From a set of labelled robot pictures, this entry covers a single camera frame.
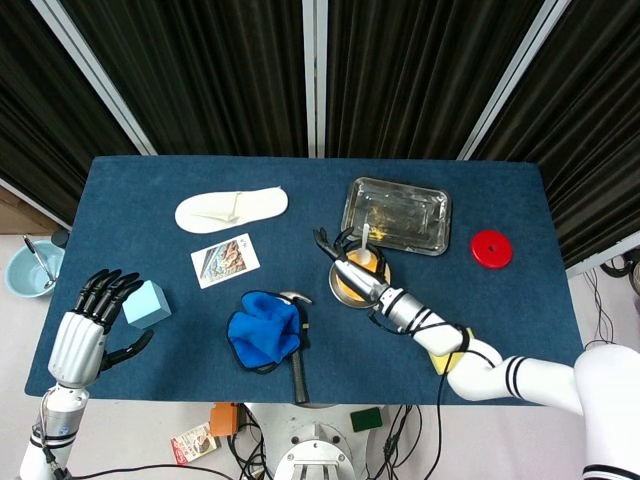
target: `robotic arm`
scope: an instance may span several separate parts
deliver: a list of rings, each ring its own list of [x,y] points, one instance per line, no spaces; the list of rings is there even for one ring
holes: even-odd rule
[[[587,434],[587,479],[640,479],[640,355],[619,345],[589,350],[571,368],[525,357],[503,359],[490,345],[440,318],[401,288],[350,261],[340,240],[331,247],[324,229],[316,243],[341,280],[430,353],[462,352],[448,374],[451,388],[471,401],[517,397],[583,415]]]
[[[100,372],[139,353],[153,336],[148,330],[129,347],[106,353],[107,336],[122,303],[143,283],[137,273],[121,273],[101,270],[93,275],[62,319],[49,360],[57,383],[42,399],[20,467],[23,480],[70,478],[65,467],[89,400],[85,387]]]

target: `black curtain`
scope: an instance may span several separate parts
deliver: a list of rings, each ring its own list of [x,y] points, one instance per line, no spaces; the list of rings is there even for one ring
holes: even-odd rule
[[[332,0],[327,156],[456,158],[541,0]]]
[[[64,0],[159,153],[307,156],[300,0]]]
[[[640,230],[640,2],[572,2],[474,156],[540,165],[567,266]]]
[[[0,176],[67,223],[94,156],[134,153],[26,1],[0,4]]]

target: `blue bowl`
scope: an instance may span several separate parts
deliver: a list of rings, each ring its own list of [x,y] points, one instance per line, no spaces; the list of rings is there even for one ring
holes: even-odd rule
[[[64,250],[56,247],[49,240],[38,240],[33,243],[44,263],[57,278]],[[49,277],[26,245],[18,250],[4,271],[4,283],[11,293],[19,297],[40,297],[50,293],[56,284],[54,283],[45,289],[44,285],[47,280]]]

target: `blue cloth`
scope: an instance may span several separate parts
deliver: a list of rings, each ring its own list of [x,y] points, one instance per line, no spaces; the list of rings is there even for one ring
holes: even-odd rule
[[[245,368],[279,364],[300,347],[295,305],[270,293],[249,292],[243,295],[242,306],[245,311],[233,314],[227,335]]]
[[[567,278],[538,168],[526,163],[439,160],[103,157],[94,160],[60,279],[26,386],[42,395],[58,325],[86,279],[104,267],[138,271],[164,291],[173,312],[135,358],[105,372],[93,398],[287,402],[291,371],[256,375],[233,357],[226,328],[245,292],[298,290],[311,347],[304,350],[309,395],[317,403],[435,404],[440,377],[427,352],[408,337],[383,332],[367,314],[339,303],[328,284],[330,262],[312,229],[340,230],[347,191],[360,176],[446,190],[451,241],[439,257],[387,250],[393,285],[406,288],[442,318],[467,325],[503,357],[522,355],[573,365],[581,351]],[[210,235],[181,230],[178,204],[190,196],[281,185],[287,211]],[[513,260],[487,270],[473,259],[471,238],[503,232]],[[201,290],[190,254],[248,233],[260,268]],[[131,344],[139,330],[118,319],[108,350]],[[466,404],[446,390],[445,404]],[[517,403],[495,400],[488,403]]]

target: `metal tray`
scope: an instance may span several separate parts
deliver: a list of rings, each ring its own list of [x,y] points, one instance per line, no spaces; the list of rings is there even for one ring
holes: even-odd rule
[[[349,189],[342,230],[354,227],[352,238],[361,238],[365,223],[374,245],[442,255],[449,246],[451,199],[443,190],[360,177]]]

